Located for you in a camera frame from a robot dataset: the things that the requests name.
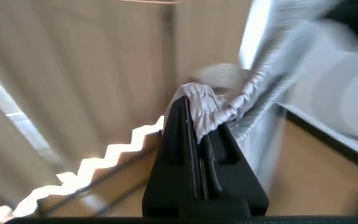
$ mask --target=crumpled fabric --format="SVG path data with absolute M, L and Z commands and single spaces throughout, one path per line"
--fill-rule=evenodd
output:
M 218 97 L 208 85 L 188 83 L 177 90 L 166 116 L 175 100 L 187 96 L 198 142 L 220 124 L 231 121 L 228 125 L 235 138 L 245 138 L 263 113 L 296 82 L 297 76 L 292 71 L 313 40 L 313 28 L 311 23 L 304 22 L 296 29 L 277 32 L 266 41 L 264 53 L 257 58 L 243 88 L 233 99 Z

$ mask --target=beige curtain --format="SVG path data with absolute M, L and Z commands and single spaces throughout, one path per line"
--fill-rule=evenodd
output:
M 237 63 L 249 6 L 0 0 L 0 206 L 128 144 L 195 70 Z

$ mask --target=dark strip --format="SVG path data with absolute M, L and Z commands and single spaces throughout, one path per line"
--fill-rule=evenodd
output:
M 68 195 L 64 200 L 62 200 L 61 202 L 57 203 L 55 206 L 53 206 L 50 209 L 47 209 L 46 211 L 42 210 L 42 207 L 40 207 L 39 202 L 38 206 L 39 206 L 39 216 L 40 217 L 47 217 L 50 216 L 54 211 L 58 210 L 59 208 L 61 208 L 62 206 L 66 205 L 68 202 L 70 202 L 71 200 L 73 200 L 74 198 L 76 198 L 77 196 L 81 195 L 82 193 L 86 192 L 87 190 L 89 190 L 90 188 L 94 187 L 95 185 L 98 185 L 99 183 L 105 181 L 107 178 L 110 178 L 111 176 L 113 176 L 114 174 L 117 174 L 118 172 L 120 172 L 121 170 L 123 170 L 124 168 L 126 168 L 127 166 L 137 162 L 139 159 L 143 158 L 144 156 L 147 156 L 148 154 L 150 154 L 152 151 L 156 150 L 155 148 L 149 149 L 149 150 L 142 150 L 139 151 L 139 154 L 134 156 L 131 160 L 121 164 L 121 165 L 116 165 L 115 167 L 113 167 L 113 169 L 107 173 L 105 176 L 102 176 L 94 181 L 92 181 L 92 183 L 90 183 L 88 186 L 77 190 L 76 192 L 72 193 L 71 195 Z
M 300 118 L 298 115 L 292 113 L 289 110 L 287 110 L 287 120 L 291 121 L 292 123 L 295 123 L 302 129 L 309 132 L 311 135 L 318 138 L 320 141 L 322 141 L 323 143 L 325 143 L 326 145 L 328 145 L 329 147 L 331 147 L 332 149 L 358 165 L 358 152 L 353 150 L 351 147 L 343 144 L 337 139 L 334 139 L 329 134 L 318 129 L 317 127 L 313 126 L 312 124 Z
M 109 205 L 105 206 L 104 208 L 98 210 L 93 217 L 97 217 L 97 216 L 101 216 L 104 215 L 105 213 L 107 213 L 108 211 L 110 211 L 112 208 L 114 208 L 116 205 L 118 205 L 119 203 L 123 202 L 126 198 L 128 198 L 129 196 L 131 196 L 133 193 L 135 193 L 136 191 L 140 190 L 142 187 L 145 187 L 147 185 L 147 183 L 149 182 L 149 179 L 145 179 L 143 181 L 141 181 L 140 183 L 138 183 L 135 187 L 127 190 L 126 192 L 124 192 L 120 197 L 118 197 L 117 199 L 113 200 L 112 202 L 109 203 Z

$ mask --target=wooden floor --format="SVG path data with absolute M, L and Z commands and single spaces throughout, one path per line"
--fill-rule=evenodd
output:
M 358 166 L 289 121 L 285 125 L 284 137 L 277 173 L 272 191 L 269 193 L 270 206 L 267 215 L 357 213 Z M 106 204 L 110 203 L 109 209 L 103 209 L 103 213 L 96 211 L 103 208 L 104 203 L 100 203 L 101 205 L 94 210 L 89 206 L 87 209 L 82 209 L 84 199 L 80 197 L 54 212 L 52 216 L 93 214 L 104 217 L 141 217 L 145 184 L 138 186 L 137 183 L 141 180 L 145 183 L 144 179 L 150 172 L 155 152 L 124 169 L 128 172 L 132 168 L 143 170 L 130 175 L 131 180 L 133 179 L 132 184 L 128 184 L 128 181 L 119 181 L 123 177 L 112 176 L 90 189 L 88 193 L 81 195 L 81 197 L 85 197 L 86 194 L 98 196 L 106 200 Z M 124 199 L 115 200 L 117 203 L 111 204 L 113 200 L 109 198 L 116 198 L 116 196 L 110 194 L 117 189 L 122 191 L 125 188 L 132 189 L 126 185 L 138 187 L 133 188 L 131 194 Z

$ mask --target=floor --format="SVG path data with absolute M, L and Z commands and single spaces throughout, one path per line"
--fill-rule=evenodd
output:
M 141 217 L 142 196 L 156 152 L 101 181 L 52 216 Z M 355 214 L 358 166 L 287 121 L 269 198 L 267 215 Z

